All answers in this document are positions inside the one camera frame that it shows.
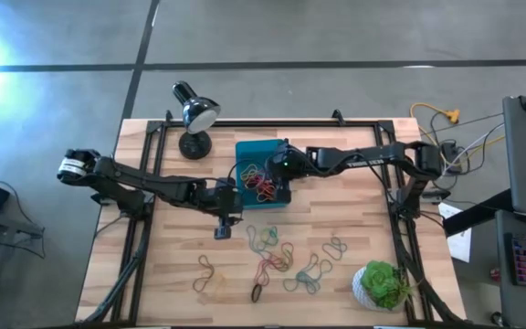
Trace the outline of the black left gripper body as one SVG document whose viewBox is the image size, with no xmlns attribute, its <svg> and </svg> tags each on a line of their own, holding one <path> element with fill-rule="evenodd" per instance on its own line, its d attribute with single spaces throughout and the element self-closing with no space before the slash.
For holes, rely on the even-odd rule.
<svg viewBox="0 0 526 329">
<path fill-rule="evenodd" d="M 243 220 L 243 199 L 232 177 L 222 178 L 201 195 L 201 209 L 218 218 L 214 239 L 230 239 L 232 227 Z"/>
</svg>

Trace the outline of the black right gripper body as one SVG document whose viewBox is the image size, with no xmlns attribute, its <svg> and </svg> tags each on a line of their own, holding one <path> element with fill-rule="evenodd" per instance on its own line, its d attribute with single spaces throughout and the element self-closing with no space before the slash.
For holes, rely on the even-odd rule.
<svg viewBox="0 0 526 329">
<path fill-rule="evenodd" d="M 266 160 L 268 178 L 275 189 L 275 199 L 278 203 L 289 203 L 291 192 L 289 182 L 306 176 L 310 172 L 308 158 L 302 151 L 289 143 L 279 143 Z"/>
</svg>

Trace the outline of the pile of coloured rubber bands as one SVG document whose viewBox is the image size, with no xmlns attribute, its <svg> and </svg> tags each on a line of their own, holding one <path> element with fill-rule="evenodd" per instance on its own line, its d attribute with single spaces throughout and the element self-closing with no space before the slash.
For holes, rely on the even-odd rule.
<svg viewBox="0 0 526 329">
<path fill-rule="evenodd" d="M 263 175 L 258 175 L 258 177 L 257 177 L 257 179 L 255 181 L 253 181 L 252 183 L 247 184 L 247 185 L 245 184 L 246 188 L 254 189 L 255 192 L 257 191 L 258 187 L 263 186 L 263 185 L 273 185 L 273 186 L 275 186 L 272 180 L 267 179 Z"/>
</svg>

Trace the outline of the yellow rubber band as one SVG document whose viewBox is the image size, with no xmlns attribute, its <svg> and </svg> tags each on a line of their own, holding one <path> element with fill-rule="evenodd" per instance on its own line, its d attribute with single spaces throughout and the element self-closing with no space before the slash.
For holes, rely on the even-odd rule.
<svg viewBox="0 0 526 329">
<path fill-rule="evenodd" d="M 241 180 L 247 185 L 258 177 L 259 169 L 255 164 L 249 164 L 240 174 Z"/>
<path fill-rule="evenodd" d="M 263 185 L 257 188 L 256 200 L 259 203 L 273 202 L 276 200 L 276 187 L 273 185 Z"/>
</svg>

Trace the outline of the blue plastic bin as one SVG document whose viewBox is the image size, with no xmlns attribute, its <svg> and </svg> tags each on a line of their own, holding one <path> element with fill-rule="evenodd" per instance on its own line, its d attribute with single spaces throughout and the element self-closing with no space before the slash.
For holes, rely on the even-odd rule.
<svg viewBox="0 0 526 329">
<path fill-rule="evenodd" d="M 236 144 L 236 178 L 237 185 L 242 194 L 244 209 L 267 209 L 285 207 L 288 203 L 273 202 L 259 203 L 256 200 L 256 192 L 254 189 L 248 189 L 245 183 L 241 180 L 241 172 L 250 164 L 255 164 L 259 169 L 259 175 L 268 178 L 266 169 L 266 160 L 273 153 L 279 143 L 283 143 L 280 139 L 272 140 L 258 140 L 258 141 L 244 141 Z"/>
</svg>

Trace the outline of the blue rubber bands right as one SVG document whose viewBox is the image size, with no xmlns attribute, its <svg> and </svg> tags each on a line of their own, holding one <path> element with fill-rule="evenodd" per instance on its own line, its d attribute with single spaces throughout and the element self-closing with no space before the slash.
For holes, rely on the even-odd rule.
<svg viewBox="0 0 526 329">
<path fill-rule="evenodd" d="M 295 292 L 299 287 L 303 287 L 308 294 L 315 294 L 321 289 L 319 279 L 312 278 L 304 271 L 298 272 L 292 279 L 285 279 L 282 285 L 287 292 Z"/>
</svg>

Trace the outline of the black desk lamp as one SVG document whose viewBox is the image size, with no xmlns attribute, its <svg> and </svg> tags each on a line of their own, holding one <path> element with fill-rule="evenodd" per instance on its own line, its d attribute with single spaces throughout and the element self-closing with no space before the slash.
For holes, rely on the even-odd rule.
<svg viewBox="0 0 526 329">
<path fill-rule="evenodd" d="M 185 133 L 178 143 L 182 156 L 190 160 L 206 157 L 212 148 L 206 130 L 216 122 L 221 112 L 220 105 L 207 97 L 198 96 L 183 80 L 175 82 L 173 94 L 182 105 Z"/>
</svg>

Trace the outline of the green succulent in white pot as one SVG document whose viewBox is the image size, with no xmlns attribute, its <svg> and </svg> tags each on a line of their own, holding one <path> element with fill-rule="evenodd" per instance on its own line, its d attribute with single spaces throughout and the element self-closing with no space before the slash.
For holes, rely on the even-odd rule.
<svg viewBox="0 0 526 329">
<path fill-rule="evenodd" d="M 352 279 L 355 300 L 376 312 L 400 313 L 412 290 L 401 270 L 385 261 L 369 261 Z"/>
</svg>

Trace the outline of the black power strip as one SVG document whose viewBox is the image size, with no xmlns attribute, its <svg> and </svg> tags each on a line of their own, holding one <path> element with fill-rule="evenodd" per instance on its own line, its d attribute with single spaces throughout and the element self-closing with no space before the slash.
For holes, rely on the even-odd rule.
<svg viewBox="0 0 526 329">
<path fill-rule="evenodd" d="M 455 142 L 443 142 L 441 144 L 441 153 L 447 161 L 447 173 L 449 175 L 459 175 L 462 173 L 460 161 L 457 160 L 453 165 L 451 163 L 457 159 L 460 151 Z"/>
</svg>

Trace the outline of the white paper sheet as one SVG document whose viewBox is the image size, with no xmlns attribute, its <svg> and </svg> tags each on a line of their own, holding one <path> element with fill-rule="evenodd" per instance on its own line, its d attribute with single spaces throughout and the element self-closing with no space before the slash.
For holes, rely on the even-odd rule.
<svg viewBox="0 0 526 329">
<path fill-rule="evenodd" d="M 443 223 L 452 216 L 461 212 L 461 209 L 453 207 L 446 203 L 440 203 L 438 206 L 439 215 L 443 218 Z M 461 231 L 457 234 L 447 237 L 447 244 L 450 255 L 455 260 L 460 260 L 465 263 L 470 262 L 471 249 L 471 229 Z"/>
</svg>

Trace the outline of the black diagonal bar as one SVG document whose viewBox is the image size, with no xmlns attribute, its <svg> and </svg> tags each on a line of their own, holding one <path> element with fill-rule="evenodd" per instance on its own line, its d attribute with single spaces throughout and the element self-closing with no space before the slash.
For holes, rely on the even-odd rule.
<svg viewBox="0 0 526 329">
<path fill-rule="evenodd" d="M 446 218 L 443 221 L 445 233 L 449 237 L 477 226 L 494 218 L 495 213 L 499 210 L 513 210 L 512 196 L 509 189 Z"/>
</svg>

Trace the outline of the grey side desk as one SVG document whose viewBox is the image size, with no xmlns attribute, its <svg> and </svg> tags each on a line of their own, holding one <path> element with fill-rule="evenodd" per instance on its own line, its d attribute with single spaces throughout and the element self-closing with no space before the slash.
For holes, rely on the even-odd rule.
<svg viewBox="0 0 526 329">
<path fill-rule="evenodd" d="M 499 211 L 496 213 L 496 220 L 502 318 L 511 327 L 526 329 L 526 286 L 513 284 L 508 255 L 510 235 L 526 235 L 526 217 Z"/>
</svg>

